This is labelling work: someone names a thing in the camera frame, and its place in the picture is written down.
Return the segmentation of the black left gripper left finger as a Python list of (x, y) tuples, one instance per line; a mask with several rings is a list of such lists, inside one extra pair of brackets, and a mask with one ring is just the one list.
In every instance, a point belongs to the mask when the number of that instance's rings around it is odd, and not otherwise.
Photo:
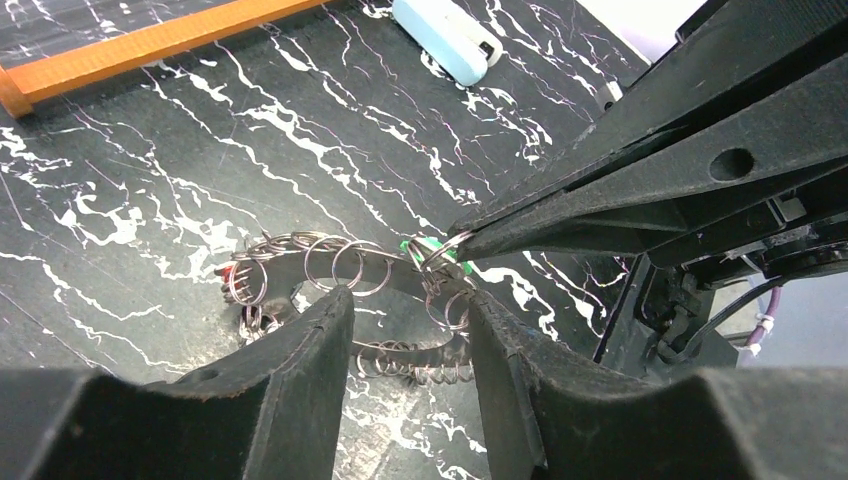
[(354, 326), (350, 290), (180, 380), (1, 373), (5, 479), (329, 479)]

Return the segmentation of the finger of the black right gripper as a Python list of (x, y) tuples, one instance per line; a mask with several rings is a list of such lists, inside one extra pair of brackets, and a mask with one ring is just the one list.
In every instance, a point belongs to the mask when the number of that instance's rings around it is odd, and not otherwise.
[(778, 65), (819, 46), (847, 24), (844, 1), (710, 1), (707, 16), (644, 73), (574, 143), (495, 200), (457, 220), (451, 233), (479, 231), (554, 193), (580, 187), (678, 141), (743, 101), (765, 93)]
[(847, 60), (580, 186), (457, 224), (464, 260), (522, 250), (689, 262), (843, 210)]

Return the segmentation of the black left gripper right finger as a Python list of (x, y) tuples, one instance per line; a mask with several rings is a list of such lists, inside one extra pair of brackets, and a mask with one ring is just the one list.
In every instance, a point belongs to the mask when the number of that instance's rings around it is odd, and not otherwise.
[(574, 353), (487, 292), (469, 301), (495, 479), (843, 479), (843, 369), (699, 369), (647, 383)]

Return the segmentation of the green headed key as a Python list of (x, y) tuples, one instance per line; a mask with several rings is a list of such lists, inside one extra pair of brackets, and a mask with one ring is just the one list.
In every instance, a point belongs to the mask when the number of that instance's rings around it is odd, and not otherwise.
[(470, 233), (458, 234), (445, 242), (436, 237), (413, 237), (402, 241), (400, 249), (421, 273), (441, 273), (463, 278), (472, 273), (472, 267), (468, 262), (458, 260), (457, 249), (470, 236)]

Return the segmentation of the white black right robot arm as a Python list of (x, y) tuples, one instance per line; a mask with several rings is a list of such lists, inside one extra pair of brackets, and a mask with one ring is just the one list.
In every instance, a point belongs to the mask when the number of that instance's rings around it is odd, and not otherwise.
[(595, 349), (646, 379), (734, 366), (773, 324), (721, 327), (847, 268), (847, 5), (708, 1), (540, 171), (458, 220), (464, 260), (632, 257)]

